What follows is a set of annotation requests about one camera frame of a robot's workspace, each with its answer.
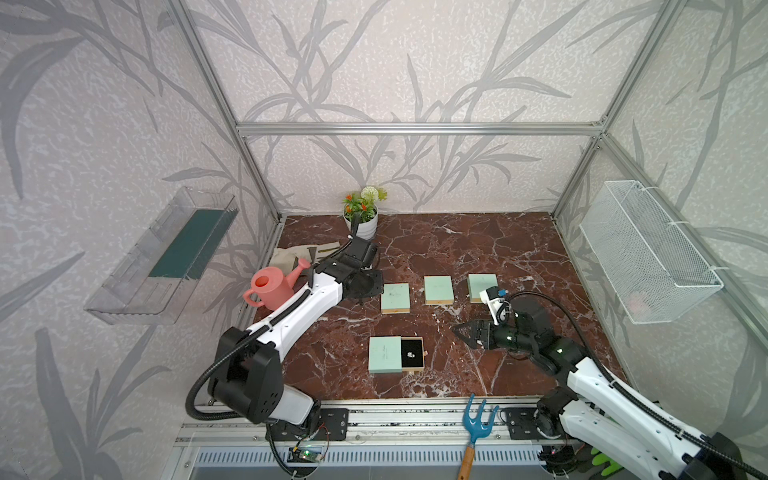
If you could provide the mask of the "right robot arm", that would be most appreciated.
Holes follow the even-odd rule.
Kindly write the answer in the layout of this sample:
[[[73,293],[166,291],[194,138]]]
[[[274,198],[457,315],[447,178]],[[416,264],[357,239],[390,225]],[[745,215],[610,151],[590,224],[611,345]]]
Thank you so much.
[[[589,444],[639,479],[763,478],[728,437],[687,425],[611,373],[581,330],[576,339],[557,334],[543,297],[492,287],[481,295],[489,318],[452,328],[472,349],[520,354],[555,379],[536,407],[543,436]]]

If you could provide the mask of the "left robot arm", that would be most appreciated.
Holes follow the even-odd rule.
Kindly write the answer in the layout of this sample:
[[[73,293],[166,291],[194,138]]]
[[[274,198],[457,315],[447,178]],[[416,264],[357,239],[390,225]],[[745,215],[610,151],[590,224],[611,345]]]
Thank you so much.
[[[231,327],[220,337],[215,359],[185,399],[198,421],[244,418],[253,424],[283,422],[300,437],[321,426],[321,402],[285,384],[282,363],[302,335],[328,310],[348,299],[375,298],[383,274],[374,268],[378,248],[357,235],[311,263],[300,258],[289,274],[277,267],[258,271],[244,296],[268,316],[245,330]]]

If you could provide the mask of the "mint drawer jewelry box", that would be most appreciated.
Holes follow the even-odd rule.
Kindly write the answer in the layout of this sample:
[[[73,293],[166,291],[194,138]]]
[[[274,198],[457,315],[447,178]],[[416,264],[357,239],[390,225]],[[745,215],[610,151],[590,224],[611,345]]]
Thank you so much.
[[[452,305],[455,296],[451,277],[425,276],[424,296],[426,305]]]

